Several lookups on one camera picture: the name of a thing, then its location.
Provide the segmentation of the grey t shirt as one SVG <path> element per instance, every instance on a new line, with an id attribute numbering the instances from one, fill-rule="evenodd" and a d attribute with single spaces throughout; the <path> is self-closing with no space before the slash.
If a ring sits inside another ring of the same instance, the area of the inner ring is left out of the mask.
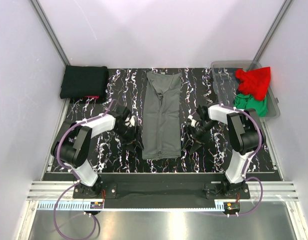
<path id="1" fill-rule="evenodd" d="M 148 72 L 143 106 L 143 159 L 181 156 L 180 92 L 182 74 Z"/>

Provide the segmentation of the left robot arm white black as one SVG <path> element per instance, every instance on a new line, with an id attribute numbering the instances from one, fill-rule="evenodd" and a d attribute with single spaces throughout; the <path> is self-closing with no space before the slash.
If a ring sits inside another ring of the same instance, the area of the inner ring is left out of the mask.
<path id="1" fill-rule="evenodd" d="M 105 132 L 114 132 L 127 150 L 144 149 L 136 116 L 122 105 L 106 110 L 96 117 L 79 122 L 65 120 L 51 147 L 58 164 L 70 170 L 78 180 L 75 190 L 84 196 L 99 198 L 105 195 L 101 177 L 93 170 L 87 157 L 91 139 Z"/>

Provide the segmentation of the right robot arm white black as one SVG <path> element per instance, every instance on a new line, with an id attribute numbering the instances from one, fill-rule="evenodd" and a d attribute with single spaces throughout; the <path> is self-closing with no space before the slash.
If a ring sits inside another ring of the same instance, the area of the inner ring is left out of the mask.
<path id="1" fill-rule="evenodd" d="M 245 189 L 247 168 L 266 142 L 266 136 L 255 109 L 246 110 L 215 103 L 198 106 L 196 120 L 191 114 L 184 127 L 182 149 L 191 146 L 193 154 L 207 144 L 208 132 L 217 124 L 227 125 L 232 156 L 223 178 L 214 188 L 203 190 L 208 197 L 237 198 Z"/>

